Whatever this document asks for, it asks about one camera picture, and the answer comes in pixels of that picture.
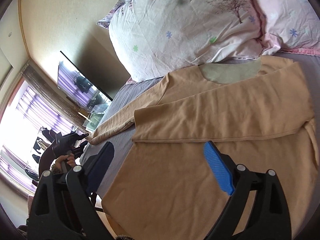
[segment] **silver screw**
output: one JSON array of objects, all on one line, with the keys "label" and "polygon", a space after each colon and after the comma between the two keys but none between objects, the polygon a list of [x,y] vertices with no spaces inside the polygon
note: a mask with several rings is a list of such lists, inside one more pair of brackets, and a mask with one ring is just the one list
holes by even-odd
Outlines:
[{"label": "silver screw", "polygon": [[73,171],[74,172],[79,172],[79,171],[81,171],[82,170],[82,167],[80,166],[80,165],[77,165],[77,166],[74,166],[73,167]]},{"label": "silver screw", "polygon": [[44,171],[43,176],[48,177],[50,176],[51,172],[50,171]]},{"label": "silver screw", "polygon": [[239,165],[237,166],[237,170],[238,170],[238,171],[245,171],[245,166],[242,165],[242,164],[239,164]]},{"label": "silver screw", "polygon": [[274,170],[269,170],[268,173],[269,173],[270,176],[275,176],[276,175],[276,172]]}]

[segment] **mattress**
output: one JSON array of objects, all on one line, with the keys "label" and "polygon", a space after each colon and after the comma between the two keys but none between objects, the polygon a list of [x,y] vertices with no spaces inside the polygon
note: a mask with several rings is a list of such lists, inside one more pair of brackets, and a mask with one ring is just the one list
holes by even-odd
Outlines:
[{"label": "mattress", "polygon": [[[314,103],[314,111],[316,122],[320,123],[320,57],[317,56],[308,56],[301,54],[289,54],[289,53],[281,53],[278,52],[275,54],[278,57],[290,58],[294,61],[298,61],[302,63],[302,69],[305,73],[305,77],[307,79],[307,83],[309,86],[309,90],[311,93],[311,97]],[[239,64],[244,63],[246,60],[235,60],[229,59],[224,61],[225,64]],[[113,114],[119,111],[126,104],[130,103],[132,100],[141,95],[144,91],[151,88],[155,84],[157,84],[161,78],[152,79],[144,82],[140,82],[137,84],[129,84],[124,85],[117,95],[115,96],[111,106],[106,111],[100,123],[104,122],[108,118],[110,118]],[[107,141],[110,141],[115,147],[115,157],[111,162],[109,169],[107,170],[102,183],[97,191],[98,195],[103,198],[107,190],[109,189],[111,183],[113,182],[117,172],[119,171],[125,157],[127,156],[130,148],[133,143],[131,141],[131,137],[135,132],[135,126],[132,125],[129,129],[114,135],[109,138]],[[317,130],[316,133],[317,142],[320,142],[320,133]],[[80,163],[83,164],[90,156],[98,154],[100,149],[103,147],[105,142],[100,143],[99,145],[93,146],[89,145],[84,154],[81,156]],[[316,183],[316,188],[314,191],[313,198],[310,203],[309,210],[305,217],[304,223],[301,226],[301,229],[308,223],[313,213],[317,209],[320,203],[320,176],[318,177],[318,181]]]}]

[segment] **brown shirt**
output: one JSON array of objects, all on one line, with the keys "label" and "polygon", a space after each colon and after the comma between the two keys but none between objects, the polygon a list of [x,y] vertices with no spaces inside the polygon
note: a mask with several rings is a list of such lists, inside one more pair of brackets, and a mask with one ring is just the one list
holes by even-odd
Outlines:
[{"label": "brown shirt", "polygon": [[[263,56],[256,77],[228,85],[207,81],[198,66],[174,71],[89,141],[99,143],[133,122],[133,147],[102,200],[133,238],[205,238],[228,200],[204,158],[208,140],[251,171],[276,171],[296,235],[318,166],[314,113],[299,63]],[[253,195],[236,232],[252,203]]]}]

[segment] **folded sleeve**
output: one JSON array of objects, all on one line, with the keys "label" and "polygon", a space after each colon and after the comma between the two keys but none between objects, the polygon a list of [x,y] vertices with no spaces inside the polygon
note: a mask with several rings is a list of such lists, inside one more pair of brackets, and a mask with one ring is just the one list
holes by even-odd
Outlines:
[{"label": "folded sleeve", "polygon": [[142,93],[135,100],[128,103],[116,114],[99,125],[92,134],[86,137],[86,140],[92,145],[97,145],[129,128],[134,124],[134,111],[136,109],[157,105],[169,85],[169,80],[169,74],[167,74],[158,84]]},{"label": "folded sleeve", "polygon": [[314,117],[299,63],[185,99],[136,110],[135,142],[268,139]]}]

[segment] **brown curtain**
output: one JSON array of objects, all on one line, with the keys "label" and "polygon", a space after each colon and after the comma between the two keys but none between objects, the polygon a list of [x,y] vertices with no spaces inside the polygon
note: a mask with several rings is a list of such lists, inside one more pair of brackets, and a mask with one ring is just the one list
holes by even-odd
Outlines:
[{"label": "brown curtain", "polygon": [[32,89],[58,114],[72,123],[75,127],[86,133],[83,123],[85,118],[78,114],[80,108],[70,105],[61,97],[41,75],[27,63],[22,69],[21,74]]}]

